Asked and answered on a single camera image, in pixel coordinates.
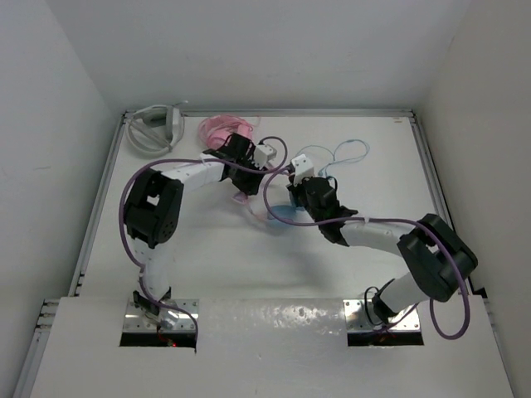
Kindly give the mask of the blue pink cat-ear headphones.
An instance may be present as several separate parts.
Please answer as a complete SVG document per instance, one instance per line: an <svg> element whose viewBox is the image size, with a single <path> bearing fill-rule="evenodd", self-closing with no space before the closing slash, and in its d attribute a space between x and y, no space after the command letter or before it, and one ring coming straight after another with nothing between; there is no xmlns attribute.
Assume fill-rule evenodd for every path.
<svg viewBox="0 0 531 398"><path fill-rule="evenodd" d="M278 204L271 207L273 213L264 210L255 210L251 199L244 193L238 192L232 200L245 209L246 219L259 231L267 235L284 235L294 222L298 222L302 209L291 204Z"/></svg>

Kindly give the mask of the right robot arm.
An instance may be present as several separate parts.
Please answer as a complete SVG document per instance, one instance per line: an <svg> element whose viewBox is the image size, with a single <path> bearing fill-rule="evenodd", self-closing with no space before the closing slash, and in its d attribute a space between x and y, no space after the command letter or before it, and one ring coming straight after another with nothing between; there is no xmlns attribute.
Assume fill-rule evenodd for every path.
<svg viewBox="0 0 531 398"><path fill-rule="evenodd" d="M323 177L289 178L288 191L303 207L326 240L347 247L365 247L401 257L408 272L381 287L372 299L371 315L388 322L404 308L427 300L446 302L460 288L478 259L438 215L428 213L412 229L400 221L347 222L357 211L339 203L337 189Z"/></svg>

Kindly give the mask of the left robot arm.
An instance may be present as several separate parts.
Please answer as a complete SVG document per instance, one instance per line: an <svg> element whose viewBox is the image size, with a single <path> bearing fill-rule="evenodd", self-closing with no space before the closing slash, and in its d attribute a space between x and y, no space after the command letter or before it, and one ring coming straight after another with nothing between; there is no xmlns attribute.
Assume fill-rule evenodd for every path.
<svg viewBox="0 0 531 398"><path fill-rule="evenodd" d="M120 198L119 221L125 252L139 268L137 306L156 318L163 309L174 309L167 303L171 287L164 255L178 227L183 196L225 180L244 195L254 196L275 157L270 145L233 134L197 159L177 159L176 168L163 172L154 163L134 174Z"/></svg>

